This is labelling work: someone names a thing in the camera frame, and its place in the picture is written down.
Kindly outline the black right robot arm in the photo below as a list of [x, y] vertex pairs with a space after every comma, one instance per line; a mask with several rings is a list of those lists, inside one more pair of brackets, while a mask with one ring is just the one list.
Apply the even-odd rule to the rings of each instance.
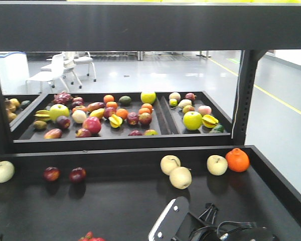
[[279, 240], [266, 227], [256, 222], [223, 221], [218, 225], [205, 224], [186, 231], [180, 228], [174, 240]]

